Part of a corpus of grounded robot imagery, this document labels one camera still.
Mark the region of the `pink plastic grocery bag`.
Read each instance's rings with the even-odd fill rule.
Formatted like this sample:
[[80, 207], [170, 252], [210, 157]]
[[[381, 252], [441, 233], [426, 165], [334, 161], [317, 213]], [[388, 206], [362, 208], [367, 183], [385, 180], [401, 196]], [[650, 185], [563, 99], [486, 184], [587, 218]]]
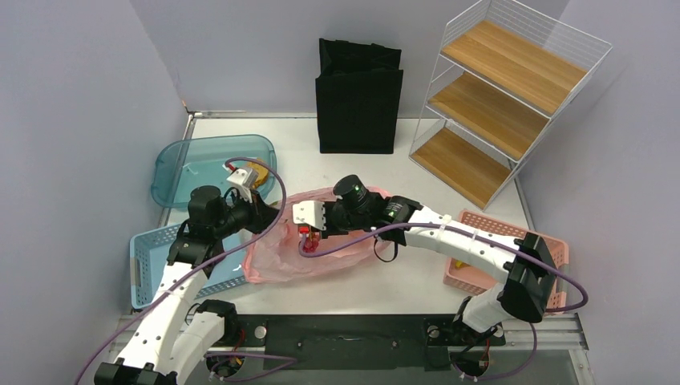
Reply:
[[323, 257], [306, 258], [298, 253], [298, 227], [293, 223], [292, 205], [302, 201], [334, 201], [331, 187], [300, 192], [287, 197], [283, 214], [273, 229], [248, 247], [243, 262], [244, 275], [250, 283], [288, 282], [311, 278], [350, 268], [382, 253], [391, 244], [366, 239]]

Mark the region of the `black fabric grocery bag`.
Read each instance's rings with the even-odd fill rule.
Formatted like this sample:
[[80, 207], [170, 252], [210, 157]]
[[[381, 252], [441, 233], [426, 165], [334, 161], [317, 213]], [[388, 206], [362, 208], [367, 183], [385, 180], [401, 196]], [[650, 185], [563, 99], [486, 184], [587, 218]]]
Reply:
[[315, 79], [319, 151], [391, 154], [403, 85], [402, 51], [319, 40]]

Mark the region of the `yellow banana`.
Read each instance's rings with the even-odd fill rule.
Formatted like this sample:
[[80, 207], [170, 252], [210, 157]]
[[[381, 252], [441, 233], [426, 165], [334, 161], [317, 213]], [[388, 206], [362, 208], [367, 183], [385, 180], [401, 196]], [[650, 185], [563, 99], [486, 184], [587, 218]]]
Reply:
[[462, 269], [462, 268], [468, 267], [468, 264], [466, 264], [466, 263], [464, 263], [464, 262], [462, 262], [462, 261], [458, 261], [458, 260], [454, 260], [454, 261], [452, 262], [452, 264], [453, 264], [453, 266], [454, 266], [454, 268], [455, 268], [456, 270], [460, 270], [460, 269]]

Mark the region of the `red grape bunch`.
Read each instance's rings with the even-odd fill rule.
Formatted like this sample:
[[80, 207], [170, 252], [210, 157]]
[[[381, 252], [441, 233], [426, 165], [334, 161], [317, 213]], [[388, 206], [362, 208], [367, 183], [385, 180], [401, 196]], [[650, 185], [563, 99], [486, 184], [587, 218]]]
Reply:
[[302, 251], [304, 253], [314, 253], [319, 246], [319, 240], [316, 237], [307, 237], [302, 242]]

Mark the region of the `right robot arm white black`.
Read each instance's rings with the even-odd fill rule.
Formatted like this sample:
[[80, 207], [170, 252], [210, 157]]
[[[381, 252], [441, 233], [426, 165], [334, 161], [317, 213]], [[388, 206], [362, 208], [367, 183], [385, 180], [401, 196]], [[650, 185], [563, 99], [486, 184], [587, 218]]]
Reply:
[[321, 204], [322, 236], [374, 232], [396, 245], [428, 249], [482, 270], [492, 288], [463, 301], [453, 331], [472, 344], [498, 324], [544, 318], [556, 280], [556, 266], [545, 239], [535, 233], [510, 237], [464, 225], [418, 201], [371, 192], [355, 175], [334, 187], [335, 201]]

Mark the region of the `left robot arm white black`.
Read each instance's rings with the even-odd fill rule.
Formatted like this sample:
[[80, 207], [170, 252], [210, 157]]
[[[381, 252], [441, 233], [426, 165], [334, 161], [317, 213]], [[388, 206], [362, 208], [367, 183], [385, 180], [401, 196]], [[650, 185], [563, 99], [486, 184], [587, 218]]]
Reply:
[[182, 330], [194, 299], [215, 264], [228, 256], [223, 240], [241, 230], [259, 240], [281, 218], [253, 189], [196, 188], [188, 219], [178, 229], [153, 302], [136, 318], [137, 328], [110, 363], [100, 363], [96, 384], [182, 384], [215, 342], [228, 345], [239, 334], [234, 305], [210, 300], [198, 319]]

